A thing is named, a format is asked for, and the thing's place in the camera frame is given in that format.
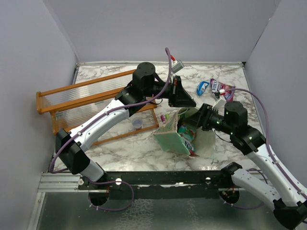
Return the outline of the red blue snack bag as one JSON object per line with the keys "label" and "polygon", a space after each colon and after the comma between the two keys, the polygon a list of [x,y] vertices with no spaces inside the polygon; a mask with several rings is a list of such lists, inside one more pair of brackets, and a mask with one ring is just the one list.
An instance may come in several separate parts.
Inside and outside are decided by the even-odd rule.
{"label": "red blue snack bag", "polygon": [[177,130],[177,133],[184,139],[188,140],[189,142],[192,142],[196,137],[196,128],[188,125],[185,122],[182,122],[179,125],[179,128]]}

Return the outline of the blue snack packet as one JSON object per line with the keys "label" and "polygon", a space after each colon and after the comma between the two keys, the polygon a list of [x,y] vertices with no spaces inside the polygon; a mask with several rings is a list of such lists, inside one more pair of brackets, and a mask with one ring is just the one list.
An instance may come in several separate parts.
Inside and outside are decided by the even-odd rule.
{"label": "blue snack packet", "polygon": [[210,85],[209,82],[207,81],[202,81],[198,84],[197,89],[196,89],[196,93],[198,96],[201,96],[205,93],[206,89],[208,88],[208,86]]}

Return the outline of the green paper bag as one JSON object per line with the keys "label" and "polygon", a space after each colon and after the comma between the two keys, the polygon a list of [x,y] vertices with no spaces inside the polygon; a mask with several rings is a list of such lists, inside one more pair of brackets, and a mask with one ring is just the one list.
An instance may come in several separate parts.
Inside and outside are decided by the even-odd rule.
{"label": "green paper bag", "polygon": [[184,145],[184,140],[186,139],[182,138],[177,133],[179,125],[183,120],[196,112],[196,108],[182,108],[177,110],[168,120],[166,120],[165,124],[153,133],[154,138],[163,151],[175,153],[177,155],[186,155],[189,157],[214,159],[216,138],[213,131],[203,131],[200,128],[196,128],[196,137],[191,142],[195,146],[196,156],[189,155],[189,151]]}

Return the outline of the purple snack bag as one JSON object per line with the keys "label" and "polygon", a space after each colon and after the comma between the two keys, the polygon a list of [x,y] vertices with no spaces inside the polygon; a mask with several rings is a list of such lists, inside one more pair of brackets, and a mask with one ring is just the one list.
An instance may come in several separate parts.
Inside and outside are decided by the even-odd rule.
{"label": "purple snack bag", "polygon": [[211,78],[210,88],[211,88],[212,96],[214,99],[218,99],[218,97],[216,96],[216,93],[218,91],[225,90],[224,98],[226,99],[226,101],[227,102],[233,101],[234,91],[227,91],[227,90],[234,89],[235,86],[227,85],[227,84],[217,81],[216,79]]}

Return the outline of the yellow green snack bag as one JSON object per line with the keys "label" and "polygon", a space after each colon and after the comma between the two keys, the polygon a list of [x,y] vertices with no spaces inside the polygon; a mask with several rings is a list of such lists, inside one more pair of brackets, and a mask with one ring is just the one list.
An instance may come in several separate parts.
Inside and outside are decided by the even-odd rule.
{"label": "yellow green snack bag", "polygon": [[196,156],[196,149],[193,143],[189,142],[188,140],[184,140],[185,148],[189,151],[190,156]]}

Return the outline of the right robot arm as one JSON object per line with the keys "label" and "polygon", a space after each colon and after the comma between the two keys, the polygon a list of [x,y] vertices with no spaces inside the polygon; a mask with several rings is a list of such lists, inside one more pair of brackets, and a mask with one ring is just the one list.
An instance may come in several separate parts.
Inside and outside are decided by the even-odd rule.
{"label": "right robot arm", "polygon": [[184,122],[204,131],[216,129],[230,136],[230,142],[252,160],[267,176],[271,185],[253,177],[241,166],[231,163],[223,170],[220,181],[225,187],[234,184],[252,193],[272,211],[281,225],[295,229],[307,218],[307,189],[279,160],[260,131],[248,124],[248,112],[242,103],[227,102],[224,115],[203,104]]}

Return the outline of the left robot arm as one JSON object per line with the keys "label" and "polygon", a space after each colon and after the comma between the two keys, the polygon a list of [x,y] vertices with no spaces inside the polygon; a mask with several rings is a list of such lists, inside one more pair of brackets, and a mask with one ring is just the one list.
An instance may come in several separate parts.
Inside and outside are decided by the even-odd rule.
{"label": "left robot arm", "polygon": [[105,186],[105,171],[85,153],[99,137],[116,124],[129,119],[146,104],[161,98],[171,107],[195,107],[196,102],[184,90],[179,76],[170,72],[167,80],[160,79],[155,66],[143,62],[132,74],[132,80],[118,92],[114,99],[99,113],[82,125],[56,134],[56,157],[71,174],[81,174],[89,179],[95,189]]}

